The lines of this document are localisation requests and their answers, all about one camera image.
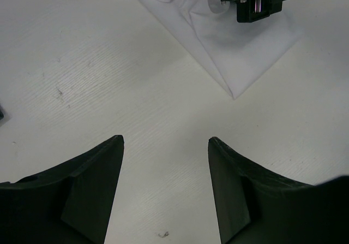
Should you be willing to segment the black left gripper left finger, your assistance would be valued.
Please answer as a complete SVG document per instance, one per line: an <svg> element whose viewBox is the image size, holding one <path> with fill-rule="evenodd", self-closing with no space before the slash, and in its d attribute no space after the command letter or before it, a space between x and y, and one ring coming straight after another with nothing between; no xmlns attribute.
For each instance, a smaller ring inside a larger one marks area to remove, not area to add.
<svg viewBox="0 0 349 244"><path fill-rule="evenodd" d="M17 182L1 183L1 243L104 243L124 154L115 135Z"/></svg>

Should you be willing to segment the white t shirt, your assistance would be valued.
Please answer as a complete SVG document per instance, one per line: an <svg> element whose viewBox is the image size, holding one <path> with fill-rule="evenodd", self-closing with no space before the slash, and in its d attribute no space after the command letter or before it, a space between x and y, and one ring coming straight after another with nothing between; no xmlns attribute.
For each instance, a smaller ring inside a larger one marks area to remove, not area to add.
<svg viewBox="0 0 349 244"><path fill-rule="evenodd" d="M285 13L238 23L220 0L139 0L232 97L239 97L299 38Z"/></svg>

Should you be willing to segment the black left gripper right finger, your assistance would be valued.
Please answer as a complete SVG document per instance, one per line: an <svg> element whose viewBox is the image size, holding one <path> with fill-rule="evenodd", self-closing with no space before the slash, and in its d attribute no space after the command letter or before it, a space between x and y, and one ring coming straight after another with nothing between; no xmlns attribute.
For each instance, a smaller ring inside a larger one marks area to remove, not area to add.
<svg viewBox="0 0 349 244"><path fill-rule="evenodd" d="M222 243L348 243L348 177L309 185L208 142Z"/></svg>

